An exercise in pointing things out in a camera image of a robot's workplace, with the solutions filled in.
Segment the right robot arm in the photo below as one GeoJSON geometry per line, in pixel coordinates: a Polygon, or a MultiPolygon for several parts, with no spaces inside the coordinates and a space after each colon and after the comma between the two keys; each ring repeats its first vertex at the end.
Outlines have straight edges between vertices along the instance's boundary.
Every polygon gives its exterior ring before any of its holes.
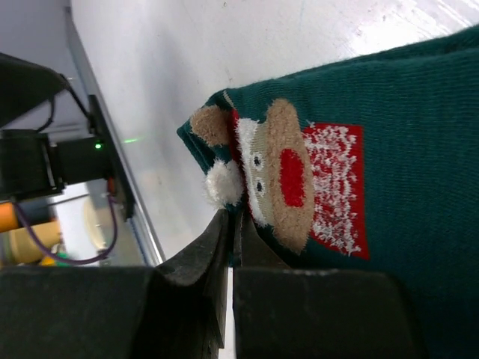
{"type": "MultiPolygon", "coordinates": [[[[18,117],[71,91],[64,76],[1,56],[1,198],[58,194],[114,181],[107,201],[126,217],[135,199],[95,96],[83,108],[91,137],[51,144],[18,117]]],[[[412,305],[393,277],[294,270],[259,237],[246,212],[220,210],[206,230],[157,267],[1,271],[3,358],[217,358],[233,293],[238,358],[425,358],[412,305]]]]}

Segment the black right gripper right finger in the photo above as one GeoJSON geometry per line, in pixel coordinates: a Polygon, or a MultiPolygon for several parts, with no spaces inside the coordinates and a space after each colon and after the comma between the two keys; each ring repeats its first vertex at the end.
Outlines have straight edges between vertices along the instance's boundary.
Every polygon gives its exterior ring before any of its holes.
{"type": "Polygon", "coordinates": [[[412,302],[391,275],[292,269],[235,223],[233,307],[238,358],[426,358],[412,302]]]}

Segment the dark green reindeer sock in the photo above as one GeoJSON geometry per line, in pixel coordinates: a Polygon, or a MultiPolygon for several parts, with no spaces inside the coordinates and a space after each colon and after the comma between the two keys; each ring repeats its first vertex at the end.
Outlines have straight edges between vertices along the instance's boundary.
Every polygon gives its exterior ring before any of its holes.
{"type": "Polygon", "coordinates": [[[178,130],[286,263],[385,271],[478,356],[478,27],[214,93],[178,130]]]}

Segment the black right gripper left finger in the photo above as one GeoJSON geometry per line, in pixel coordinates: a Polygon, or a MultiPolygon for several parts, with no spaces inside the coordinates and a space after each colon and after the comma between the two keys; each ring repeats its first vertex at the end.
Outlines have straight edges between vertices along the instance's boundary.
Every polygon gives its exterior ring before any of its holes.
{"type": "Polygon", "coordinates": [[[225,345],[228,213],[156,267],[1,271],[3,358],[217,358],[225,345]]]}

